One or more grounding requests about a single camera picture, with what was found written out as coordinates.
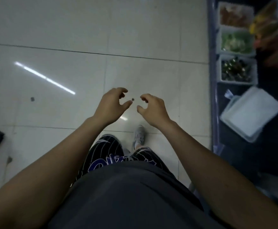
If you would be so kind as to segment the person's left hand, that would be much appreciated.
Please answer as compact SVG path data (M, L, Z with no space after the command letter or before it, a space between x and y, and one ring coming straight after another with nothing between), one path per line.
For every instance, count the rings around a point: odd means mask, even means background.
M110 89L103 95L93 115L93 118L103 128L116 122L123 115L118 112L118 104L120 104L120 99L124 98L127 92L128 90L126 88L118 87Z

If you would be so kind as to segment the person's right hand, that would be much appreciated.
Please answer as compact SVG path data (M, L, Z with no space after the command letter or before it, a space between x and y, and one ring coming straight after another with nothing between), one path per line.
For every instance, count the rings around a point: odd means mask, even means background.
M148 104L147 107L150 109L149 117L143 118L149 125L162 132L163 128L171 123L164 100L148 93L142 94L140 98Z

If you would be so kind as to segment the person's right forearm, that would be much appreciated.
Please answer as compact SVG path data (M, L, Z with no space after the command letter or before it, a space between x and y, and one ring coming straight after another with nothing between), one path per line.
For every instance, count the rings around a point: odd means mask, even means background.
M234 229L278 229L278 206L170 119L155 123L213 213Z

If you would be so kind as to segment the person's left forearm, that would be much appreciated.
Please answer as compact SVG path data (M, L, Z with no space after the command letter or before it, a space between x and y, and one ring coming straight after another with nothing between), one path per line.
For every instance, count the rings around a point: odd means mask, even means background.
M0 188L0 229L39 229L62 203L97 136L110 124L92 116Z

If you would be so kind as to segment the grey sneaker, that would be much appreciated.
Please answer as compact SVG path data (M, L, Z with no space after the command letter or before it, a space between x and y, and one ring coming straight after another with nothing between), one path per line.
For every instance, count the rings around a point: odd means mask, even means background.
M145 144L146 130L145 127L139 125L134 132L133 150L136 151Z

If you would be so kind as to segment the black striped shorts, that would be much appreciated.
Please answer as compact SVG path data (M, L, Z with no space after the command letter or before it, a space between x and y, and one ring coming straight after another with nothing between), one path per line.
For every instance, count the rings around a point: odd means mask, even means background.
M163 182L171 184L178 181L150 147L144 145L130 153L125 151L119 139L111 134L101 136L90 148L70 187L93 171L95 173L90 176L94 185L113 179L121 185L136 186L145 183L164 187Z

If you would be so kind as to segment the grey shirt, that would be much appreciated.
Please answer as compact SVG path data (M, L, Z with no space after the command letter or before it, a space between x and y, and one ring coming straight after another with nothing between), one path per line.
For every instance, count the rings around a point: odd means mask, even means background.
M74 183L47 229L225 229L174 175L119 162Z

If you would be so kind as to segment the white tray of dark items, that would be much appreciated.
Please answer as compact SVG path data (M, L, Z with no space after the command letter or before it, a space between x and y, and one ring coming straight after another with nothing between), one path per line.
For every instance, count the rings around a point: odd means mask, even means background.
M217 82L258 85L257 61L254 58L222 54L217 59Z

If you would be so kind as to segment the empty white plastic tray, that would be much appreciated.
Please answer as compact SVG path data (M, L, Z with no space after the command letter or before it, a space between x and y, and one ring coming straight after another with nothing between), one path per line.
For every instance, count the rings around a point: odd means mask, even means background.
M254 143L263 127L278 115L278 101L265 90L250 87L243 95L234 95L220 119L249 143Z

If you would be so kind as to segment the white tray of green items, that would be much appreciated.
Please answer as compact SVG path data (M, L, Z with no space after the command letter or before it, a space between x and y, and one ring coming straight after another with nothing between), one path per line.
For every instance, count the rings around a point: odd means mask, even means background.
M217 31L217 54L255 57L255 37L245 28L221 26Z

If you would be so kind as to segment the white tray of orange items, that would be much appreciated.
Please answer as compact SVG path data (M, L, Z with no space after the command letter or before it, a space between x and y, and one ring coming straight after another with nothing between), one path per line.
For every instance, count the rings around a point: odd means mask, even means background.
M230 26L235 28L249 29L254 19L254 7L229 3L218 2L217 6L217 25Z

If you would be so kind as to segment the dark table cloth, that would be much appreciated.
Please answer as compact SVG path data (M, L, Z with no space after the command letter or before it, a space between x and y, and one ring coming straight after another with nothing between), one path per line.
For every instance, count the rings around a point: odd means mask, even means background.
M226 91L242 95L249 88L246 85L217 82L216 61L219 56L216 52L216 7L219 1L248 4L258 11L270 0L207 0L210 99L213 152L228 161L278 204L278 115L266 124L254 143L245 141L219 119L230 101L225 97ZM258 87L278 100L278 69L262 65L269 55L268 52L257 53Z

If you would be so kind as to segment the pile of colourful packets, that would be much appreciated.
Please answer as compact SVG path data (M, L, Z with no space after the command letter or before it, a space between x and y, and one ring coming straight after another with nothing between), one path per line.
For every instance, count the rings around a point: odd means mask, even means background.
M278 68L278 0L270 0L259 9L249 27L254 46L264 58L265 67Z

